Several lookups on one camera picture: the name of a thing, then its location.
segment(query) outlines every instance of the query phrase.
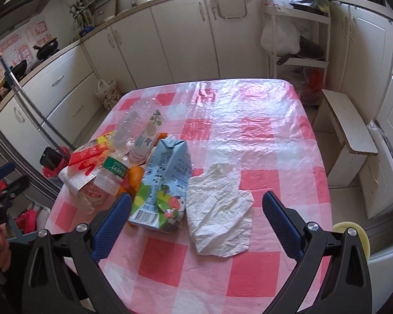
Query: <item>crumpled paper towel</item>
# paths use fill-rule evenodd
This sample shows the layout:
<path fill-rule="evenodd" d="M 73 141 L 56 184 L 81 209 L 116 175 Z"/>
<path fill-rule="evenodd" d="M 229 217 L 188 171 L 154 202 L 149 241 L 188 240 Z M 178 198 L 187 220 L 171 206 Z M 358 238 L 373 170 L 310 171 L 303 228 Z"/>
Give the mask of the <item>crumpled paper towel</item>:
<path fill-rule="evenodd" d="M 222 162 L 190 178 L 186 211 L 198 254 L 230 257 L 249 249 L 254 199 L 239 182 L 233 166 Z"/>

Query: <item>wooden bench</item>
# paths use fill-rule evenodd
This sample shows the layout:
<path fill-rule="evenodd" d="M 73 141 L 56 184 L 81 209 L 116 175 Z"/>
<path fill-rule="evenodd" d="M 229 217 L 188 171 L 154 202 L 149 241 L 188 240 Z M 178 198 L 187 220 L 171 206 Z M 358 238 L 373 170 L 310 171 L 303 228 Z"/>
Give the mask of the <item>wooden bench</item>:
<path fill-rule="evenodd" d="M 324 150 L 333 150 L 336 158 L 328 162 L 328 166 L 325 164 L 327 181 L 331 186 L 346 186 L 357 175 L 367 156 L 377 154 L 377 148 L 349 98 L 343 93 L 325 89 L 322 92 L 324 99 L 314 119 L 313 131 L 333 134 L 328 137 L 328 145 L 319 145 L 322 156 Z"/>

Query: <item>dining table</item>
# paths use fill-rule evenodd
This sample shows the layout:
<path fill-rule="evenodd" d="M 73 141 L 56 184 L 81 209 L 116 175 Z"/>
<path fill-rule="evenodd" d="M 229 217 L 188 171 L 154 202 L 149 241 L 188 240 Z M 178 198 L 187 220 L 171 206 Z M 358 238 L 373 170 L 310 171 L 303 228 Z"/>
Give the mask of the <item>dining table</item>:
<path fill-rule="evenodd" d="M 294 87 L 279 79 L 226 79 L 133 90 L 93 138 L 114 130 L 141 99 L 160 104 L 166 118 L 162 132 L 187 141 L 193 176 L 215 162 L 233 165 L 239 189 L 254 198 L 249 248 L 227 258 L 198 255 L 185 217 L 172 234 L 126 224 L 99 267 L 134 313 L 262 313 L 296 265 L 262 211 L 263 194 L 272 190 L 306 222 L 332 228 L 322 157 Z M 69 232 L 93 216 L 63 186 L 46 228 Z M 314 302 L 326 269 L 323 261 L 301 308 Z"/>

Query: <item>hand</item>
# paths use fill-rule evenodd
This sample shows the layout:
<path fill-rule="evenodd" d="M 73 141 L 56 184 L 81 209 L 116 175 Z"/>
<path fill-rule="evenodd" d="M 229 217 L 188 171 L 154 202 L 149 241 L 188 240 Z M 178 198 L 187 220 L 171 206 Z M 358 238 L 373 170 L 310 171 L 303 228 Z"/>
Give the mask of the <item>hand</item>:
<path fill-rule="evenodd" d="M 6 224 L 0 225 L 0 269 L 5 272 L 10 268 L 12 253 L 5 235 Z"/>

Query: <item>snack bag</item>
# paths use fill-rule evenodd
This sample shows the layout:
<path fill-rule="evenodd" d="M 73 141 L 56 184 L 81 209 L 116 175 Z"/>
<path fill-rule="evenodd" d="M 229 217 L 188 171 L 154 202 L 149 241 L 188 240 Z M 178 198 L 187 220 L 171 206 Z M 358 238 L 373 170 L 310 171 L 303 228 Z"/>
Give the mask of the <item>snack bag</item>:
<path fill-rule="evenodd" d="M 187 142 L 161 139 L 146 166 L 129 222 L 163 232 L 175 230 L 185 212 L 191 171 Z"/>
<path fill-rule="evenodd" d="M 58 175 L 88 214 L 99 209 L 108 196 L 94 184 L 94 179 L 101 172 L 102 164 L 110 152 L 109 134 L 100 136 L 75 150 L 68 166 Z"/>

